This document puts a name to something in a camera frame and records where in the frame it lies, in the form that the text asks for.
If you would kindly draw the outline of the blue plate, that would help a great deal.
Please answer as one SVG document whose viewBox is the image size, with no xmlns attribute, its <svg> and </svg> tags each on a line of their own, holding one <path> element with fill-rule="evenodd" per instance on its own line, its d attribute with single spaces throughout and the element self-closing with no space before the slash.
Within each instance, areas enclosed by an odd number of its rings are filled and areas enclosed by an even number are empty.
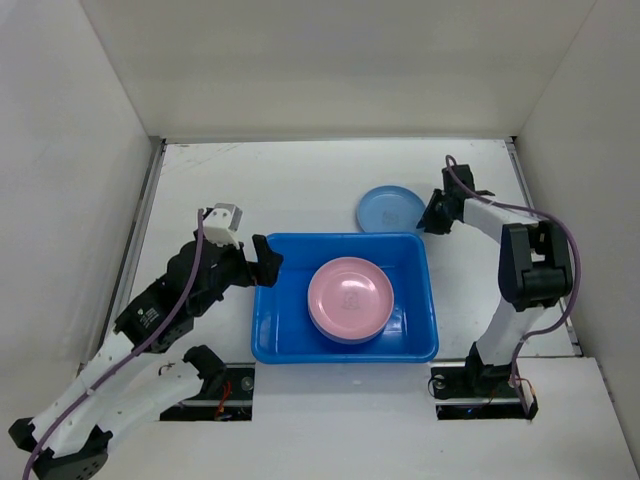
<svg viewBox="0 0 640 480">
<path fill-rule="evenodd" d="M 356 208 L 360 229 L 366 233 L 416 233 L 426 205 L 413 191 L 395 185 L 375 187 Z"/>
</svg>

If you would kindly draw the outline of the pink plate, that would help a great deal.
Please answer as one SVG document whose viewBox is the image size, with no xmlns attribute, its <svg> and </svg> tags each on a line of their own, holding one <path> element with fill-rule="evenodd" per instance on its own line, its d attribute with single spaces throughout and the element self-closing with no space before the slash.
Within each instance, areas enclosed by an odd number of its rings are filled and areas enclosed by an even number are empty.
<svg viewBox="0 0 640 480">
<path fill-rule="evenodd" d="M 311 321 L 343 338 L 359 338 L 387 324 L 394 300 L 391 281 L 383 270 L 358 257 L 325 263 L 307 289 Z"/>
</svg>

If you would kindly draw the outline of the purple plate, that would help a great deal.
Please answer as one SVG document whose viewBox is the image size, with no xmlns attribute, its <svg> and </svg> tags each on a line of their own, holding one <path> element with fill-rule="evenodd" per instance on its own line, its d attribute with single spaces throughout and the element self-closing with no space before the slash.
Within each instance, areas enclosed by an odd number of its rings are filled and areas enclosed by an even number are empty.
<svg viewBox="0 0 640 480">
<path fill-rule="evenodd" d="M 371 340 L 373 340 L 376 336 L 380 335 L 386 328 L 386 324 L 383 325 L 381 328 L 377 329 L 374 332 L 371 332 L 365 336 L 359 337 L 359 338 L 343 338 L 340 337 L 336 334 L 333 334 L 331 332 L 329 332 L 327 329 L 325 329 L 322 325 L 318 324 L 314 319 L 312 319 L 312 323 L 313 325 L 316 327 L 316 329 L 326 338 L 328 338 L 329 340 L 333 341 L 333 342 L 337 342 L 339 344 L 345 344 L 345 345 L 357 345 L 357 344 L 363 344 L 365 342 L 369 342 Z"/>
</svg>

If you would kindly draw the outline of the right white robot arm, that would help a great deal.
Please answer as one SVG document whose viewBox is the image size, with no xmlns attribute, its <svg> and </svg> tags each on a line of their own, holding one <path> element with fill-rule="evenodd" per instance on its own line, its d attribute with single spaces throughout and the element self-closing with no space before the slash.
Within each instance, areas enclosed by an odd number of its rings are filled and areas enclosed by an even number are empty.
<svg viewBox="0 0 640 480">
<path fill-rule="evenodd" d="M 433 374 L 434 392 L 442 399 L 520 397 L 522 380 L 516 362 L 525 342 L 555 331 L 567 318 L 540 330 L 535 323 L 561 299 L 577 296 L 581 279 L 577 244 L 553 215 L 499 202 L 492 192 L 476 188 L 469 165 L 451 155 L 445 162 L 443 186 L 434 190 L 417 227 L 445 235 L 459 222 L 494 240 L 499 246 L 500 301 L 464 365 Z"/>
</svg>

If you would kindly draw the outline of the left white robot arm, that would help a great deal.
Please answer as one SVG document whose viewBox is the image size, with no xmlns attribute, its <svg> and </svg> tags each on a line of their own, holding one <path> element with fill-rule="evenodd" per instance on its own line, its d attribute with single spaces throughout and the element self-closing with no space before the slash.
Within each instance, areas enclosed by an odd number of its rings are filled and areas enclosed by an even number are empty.
<svg viewBox="0 0 640 480">
<path fill-rule="evenodd" d="M 283 256 L 263 235 L 252 238 L 257 259 L 242 244 L 212 242 L 199 232 L 172 257 L 166 271 L 117 317 L 113 330 L 67 390 L 44 412 L 16 420 L 9 435 L 28 452 L 22 476 L 90 479 L 127 430 L 154 421 L 173 405 L 218 393 L 227 366 L 199 345 L 167 362 L 161 374 L 134 391 L 129 384 L 192 331 L 195 319 L 230 287 L 272 287 Z"/>
</svg>

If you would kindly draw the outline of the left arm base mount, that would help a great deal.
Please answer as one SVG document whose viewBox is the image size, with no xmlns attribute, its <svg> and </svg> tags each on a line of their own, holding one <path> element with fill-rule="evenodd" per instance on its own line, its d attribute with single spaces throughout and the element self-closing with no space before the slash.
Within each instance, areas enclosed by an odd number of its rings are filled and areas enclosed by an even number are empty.
<svg viewBox="0 0 640 480">
<path fill-rule="evenodd" d="M 213 393 L 183 400 L 160 414 L 161 422 L 245 422 L 252 420 L 254 363 L 230 363 Z"/>
</svg>

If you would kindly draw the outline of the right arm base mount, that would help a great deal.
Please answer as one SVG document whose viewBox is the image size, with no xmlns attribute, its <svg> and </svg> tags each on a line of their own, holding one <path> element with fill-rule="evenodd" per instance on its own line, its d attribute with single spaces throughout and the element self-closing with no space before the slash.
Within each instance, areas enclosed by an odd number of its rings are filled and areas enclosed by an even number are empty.
<svg viewBox="0 0 640 480">
<path fill-rule="evenodd" d="M 430 393 L 439 420 L 533 420 L 539 404 L 524 380 L 513 380 L 511 365 L 431 368 Z"/>
</svg>

